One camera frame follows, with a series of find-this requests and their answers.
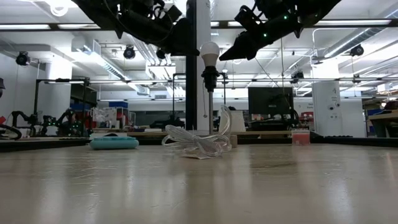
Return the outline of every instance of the spotlight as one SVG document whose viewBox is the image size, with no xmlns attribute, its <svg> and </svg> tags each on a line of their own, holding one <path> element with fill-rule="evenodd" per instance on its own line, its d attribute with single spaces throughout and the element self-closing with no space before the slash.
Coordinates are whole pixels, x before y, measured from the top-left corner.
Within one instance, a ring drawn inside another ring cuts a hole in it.
<svg viewBox="0 0 398 224">
<path fill-rule="evenodd" d="M 354 56 L 361 56 L 364 53 L 363 47 L 359 44 L 358 46 L 354 47 L 353 49 L 350 50 L 349 54 L 354 57 Z"/>
<path fill-rule="evenodd" d="M 293 80 L 290 81 L 291 84 L 296 84 L 299 82 L 300 78 L 304 78 L 304 73 L 302 71 L 298 71 L 296 73 L 293 73 L 292 75 Z"/>
<path fill-rule="evenodd" d="M 134 46 L 128 45 L 124 50 L 123 56 L 125 59 L 134 59 L 136 57 Z"/>
<path fill-rule="evenodd" d="M 163 50 L 160 50 L 160 49 L 158 49 L 158 50 L 156 51 L 156 56 L 157 56 L 159 59 L 162 59 L 162 60 L 166 59 L 166 54 L 165 54 L 165 52 L 164 52 Z"/>
<path fill-rule="evenodd" d="M 17 57 L 17 64 L 20 66 L 28 66 L 30 64 L 30 57 L 28 56 L 27 52 L 19 52 Z"/>
</svg>

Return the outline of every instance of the black robotic arm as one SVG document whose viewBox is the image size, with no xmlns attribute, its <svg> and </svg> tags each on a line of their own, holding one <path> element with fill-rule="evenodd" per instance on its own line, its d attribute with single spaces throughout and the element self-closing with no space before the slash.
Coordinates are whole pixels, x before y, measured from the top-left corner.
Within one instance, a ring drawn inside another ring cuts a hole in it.
<svg viewBox="0 0 398 224">
<path fill-rule="evenodd" d="M 189 20 L 179 19 L 180 10 L 176 6 L 166 9 L 162 0 L 72 1 L 97 25 L 115 30 L 119 38 L 126 32 L 167 54 L 199 55 L 191 41 L 193 32 Z"/>
</svg>

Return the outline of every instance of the ceiling light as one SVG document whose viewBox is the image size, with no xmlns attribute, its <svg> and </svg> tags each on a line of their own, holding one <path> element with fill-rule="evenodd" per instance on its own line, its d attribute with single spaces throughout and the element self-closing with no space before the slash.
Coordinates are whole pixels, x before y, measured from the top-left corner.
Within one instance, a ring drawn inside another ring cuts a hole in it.
<svg viewBox="0 0 398 224">
<path fill-rule="evenodd" d="M 10 24 L 10 25 L 0 25 L 0 30 L 19 30 L 19 29 L 32 29 L 32 30 L 41 30 L 41 29 L 50 29 L 50 26 L 47 24 Z"/>
<path fill-rule="evenodd" d="M 84 84 L 84 81 L 69 81 L 69 82 L 51 81 L 51 82 L 46 82 L 46 84 Z"/>
<path fill-rule="evenodd" d="M 319 21 L 316 26 L 377 26 L 377 25 L 388 25 L 391 22 L 390 19 L 375 19 L 375 20 L 325 20 Z"/>
<path fill-rule="evenodd" d="M 220 26 L 220 22 L 211 22 L 211 27 L 218 27 Z"/>
<path fill-rule="evenodd" d="M 91 84 L 115 84 L 115 83 L 125 83 L 122 80 L 93 80 L 90 81 Z"/>
<path fill-rule="evenodd" d="M 231 22 L 228 22 L 228 26 L 230 26 L 230 27 L 240 27 L 242 25 L 240 23 L 236 22 L 236 21 L 231 21 Z"/>
<path fill-rule="evenodd" d="M 87 47 L 87 45 L 83 45 L 83 47 L 84 47 L 85 49 L 87 49 L 89 52 L 91 52 L 91 49 L 90 49 L 89 47 Z"/>
<path fill-rule="evenodd" d="M 99 29 L 97 24 L 59 24 L 60 29 Z"/>
<path fill-rule="evenodd" d="M 125 83 L 125 82 L 117 82 L 117 83 L 113 83 L 113 85 L 123 86 L 123 85 L 127 85 L 127 83 Z"/>
</svg>

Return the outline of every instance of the teal box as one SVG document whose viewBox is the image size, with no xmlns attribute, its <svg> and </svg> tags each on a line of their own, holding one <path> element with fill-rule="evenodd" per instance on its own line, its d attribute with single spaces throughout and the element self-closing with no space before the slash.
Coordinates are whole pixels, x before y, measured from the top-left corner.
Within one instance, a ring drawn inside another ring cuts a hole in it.
<svg viewBox="0 0 398 224">
<path fill-rule="evenodd" d="M 90 147 L 98 149 L 135 149 L 139 145 L 133 137 L 98 137 L 90 142 Z"/>
</svg>

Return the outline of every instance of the computer monitor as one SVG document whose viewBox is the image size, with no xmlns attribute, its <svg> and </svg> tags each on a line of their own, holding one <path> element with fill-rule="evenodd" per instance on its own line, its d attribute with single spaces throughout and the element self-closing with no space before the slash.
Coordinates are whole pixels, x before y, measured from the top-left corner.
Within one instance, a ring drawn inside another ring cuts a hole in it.
<svg viewBox="0 0 398 224">
<path fill-rule="evenodd" d="M 249 114 L 291 114 L 293 106 L 293 88 L 250 87 Z"/>
</svg>

